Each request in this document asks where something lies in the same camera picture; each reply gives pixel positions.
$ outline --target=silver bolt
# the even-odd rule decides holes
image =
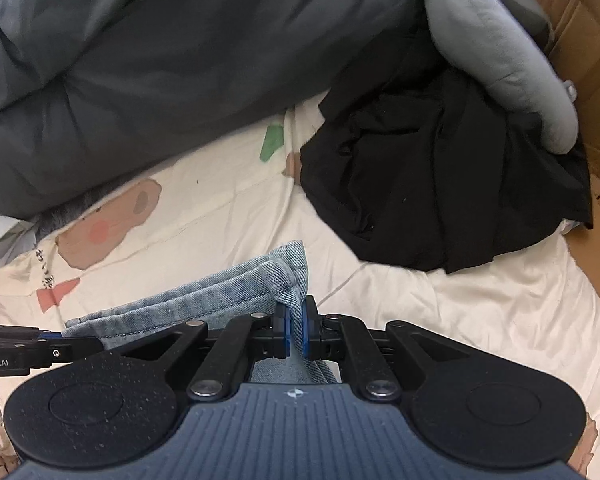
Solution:
[[[214,379],[204,379],[194,383],[191,393],[199,397],[213,397],[222,391],[222,383]]]
[[[398,391],[398,386],[393,381],[377,380],[366,385],[366,390],[374,397],[383,399],[392,396]]]

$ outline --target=light blue denim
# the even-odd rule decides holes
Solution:
[[[308,279],[302,242],[290,242],[197,282],[69,320],[62,336],[96,336],[110,349],[189,319],[203,319],[210,329],[224,328],[232,317],[251,312],[272,314],[276,303],[282,303],[291,314],[291,355],[257,362],[251,382],[334,383],[336,379],[324,362],[302,356],[301,305]]]

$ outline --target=denim fabric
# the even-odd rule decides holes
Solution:
[[[179,286],[123,306],[69,320],[63,336],[96,336],[114,348],[189,319],[203,319],[209,328],[223,328],[235,316],[272,314],[276,302],[289,307],[294,344],[284,360],[257,362],[252,382],[334,383],[324,362],[302,357],[301,305],[309,272],[302,242],[289,244],[198,282]]]

